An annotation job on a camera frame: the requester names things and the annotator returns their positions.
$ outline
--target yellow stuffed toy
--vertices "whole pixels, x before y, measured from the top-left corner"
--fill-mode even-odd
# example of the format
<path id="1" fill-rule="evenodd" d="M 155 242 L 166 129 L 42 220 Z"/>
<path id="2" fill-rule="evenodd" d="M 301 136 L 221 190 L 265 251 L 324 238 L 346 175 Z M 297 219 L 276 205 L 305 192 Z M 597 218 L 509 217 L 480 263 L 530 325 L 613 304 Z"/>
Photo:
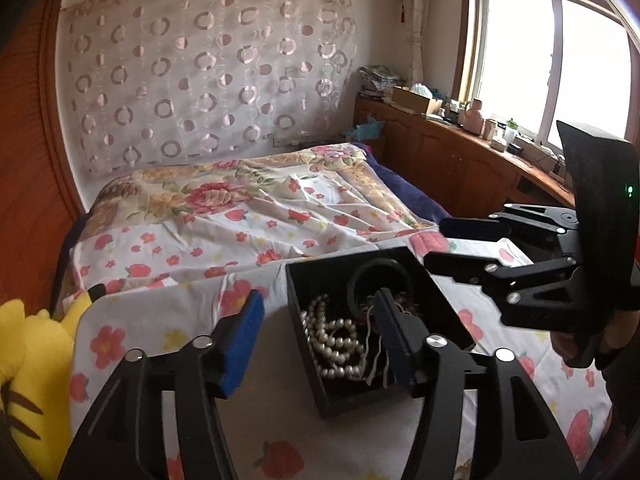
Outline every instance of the yellow stuffed toy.
<path id="1" fill-rule="evenodd" d="M 103 285 L 82 293 L 60 322 L 46 310 L 25 317 L 20 300 L 0 306 L 0 410 L 44 480 L 57 478 L 71 444 L 69 380 L 78 322 L 103 294 Z"/>

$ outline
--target wooden cabinet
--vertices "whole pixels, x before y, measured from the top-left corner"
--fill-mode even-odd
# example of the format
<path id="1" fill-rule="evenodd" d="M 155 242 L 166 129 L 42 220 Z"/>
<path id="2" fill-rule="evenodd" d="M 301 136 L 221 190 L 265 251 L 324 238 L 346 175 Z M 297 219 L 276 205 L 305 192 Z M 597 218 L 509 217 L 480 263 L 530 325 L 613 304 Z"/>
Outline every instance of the wooden cabinet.
<path id="1" fill-rule="evenodd" d="M 414 184 L 452 216 L 485 218 L 500 211 L 512 197 L 524 196 L 516 185 L 521 176 L 538 183 L 543 190 L 541 194 L 528 194 L 526 203 L 538 203 L 546 195 L 557 203 L 544 205 L 573 207 L 572 195 L 549 182 L 551 177 L 535 168 L 527 169 L 523 160 L 509 153 L 491 150 L 487 142 L 459 128 L 425 121 L 386 104 L 357 100 L 354 122 L 366 122 L 368 114 L 385 121 L 385 151 L 380 163 Z"/>
<path id="2" fill-rule="evenodd" d="M 465 157 L 458 173 L 460 186 L 452 215 L 483 218 L 502 210 L 513 171 L 496 167 L 484 158 Z"/>

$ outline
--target black jewelry box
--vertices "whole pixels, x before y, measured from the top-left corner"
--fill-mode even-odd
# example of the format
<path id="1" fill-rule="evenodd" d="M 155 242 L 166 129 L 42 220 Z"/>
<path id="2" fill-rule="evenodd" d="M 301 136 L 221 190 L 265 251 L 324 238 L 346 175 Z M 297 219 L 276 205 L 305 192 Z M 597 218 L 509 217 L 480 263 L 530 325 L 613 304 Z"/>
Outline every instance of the black jewelry box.
<path id="1" fill-rule="evenodd" d="M 389 373 L 388 388 L 383 388 L 383 381 L 380 377 L 375 378 L 371 386 L 364 382 L 349 381 L 345 378 L 323 380 L 316 370 L 313 351 L 307 342 L 305 327 L 300 316 L 301 311 L 306 310 L 314 298 L 321 294 L 327 294 L 329 298 L 327 318 L 352 319 L 353 315 L 347 305 L 348 282 L 357 268 L 376 258 L 395 260 L 408 271 L 414 289 L 414 303 L 431 333 L 447 337 L 462 349 L 471 349 L 474 346 L 473 338 L 450 306 L 449 301 L 446 300 L 431 279 L 430 274 L 407 247 L 345 254 L 333 258 L 319 258 L 287 264 L 289 311 L 306 376 L 321 418 L 330 418 L 372 404 L 378 400 L 386 399 L 400 390 L 400 386 L 395 384 L 391 373 Z M 363 274 L 362 279 L 365 282 L 370 280 L 370 283 L 364 283 L 364 288 L 370 288 L 371 294 L 382 286 L 388 287 L 393 292 L 403 292 L 401 277 L 394 276 L 392 272 L 386 274 L 383 279 L 380 274 L 376 276 L 375 273 L 370 273 L 369 276 Z M 360 328 L 358 339 L 362 342 L 365 336 L 366 331 L 363 333 Z M 377 344 L 378 338 L 372 336 L 370 340 L 375 340 Z"/>

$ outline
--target bed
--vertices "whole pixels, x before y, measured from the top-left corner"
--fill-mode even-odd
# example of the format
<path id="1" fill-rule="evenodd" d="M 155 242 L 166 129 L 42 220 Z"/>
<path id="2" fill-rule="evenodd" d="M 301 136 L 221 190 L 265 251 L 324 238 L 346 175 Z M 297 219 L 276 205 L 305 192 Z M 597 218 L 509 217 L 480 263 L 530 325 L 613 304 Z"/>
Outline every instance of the bed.
<path id="1" fill-rule="evenodd" d="M 320 420 L 296 355 L 283 264 L 395 246 L 417 257 L 437 249 L 491 255 L 512 266 L 529 260 L 506 239 L 447 240 L 435 222 L 414 214 L 383 183 L 378 174 L 384 172 L 375 172 L 367 156 L 352 144 L 318 146 L 141 170 L 106 186 L 71 251 L 72 285 L 58 306 L 61 315 L 78 290 L 107 287 L 76 336 L 72 429 L 126 349 L 175 351 L 236 313 L 256 288 L 265 297 L 264 325 L 243 384 L 219 403 L 239 478 L 400 478 L 421 402 L 399 396 Z M 403 186 L 396 187 L 398 195 L 413 193 Z M 447 278 L 437 283 L 476 340 L 476 351 L 513 349 L 584 466 L 610 411 L 600 373 L 565 367 L 547 333 L 501 326 L 495 305 L 478 287 Z M 469 473 L 473 413 L 470 392 L 457 478 Z M 177 480 L 182 471 L 169 394 L 163 423 L 168 471 Z"/>

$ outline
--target window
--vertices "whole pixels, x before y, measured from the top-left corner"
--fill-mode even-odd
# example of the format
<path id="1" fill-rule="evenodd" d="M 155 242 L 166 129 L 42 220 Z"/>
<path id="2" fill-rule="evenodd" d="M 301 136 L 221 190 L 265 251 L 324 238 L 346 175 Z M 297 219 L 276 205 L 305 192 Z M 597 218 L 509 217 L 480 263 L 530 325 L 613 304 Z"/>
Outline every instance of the window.
<path id="1" fill-rule="evenodd" d="M 625 29 L 571 0 L 479 0 L 472 96 L 561 150 L 556 121 L 625 137 L 631 54 Z"/>

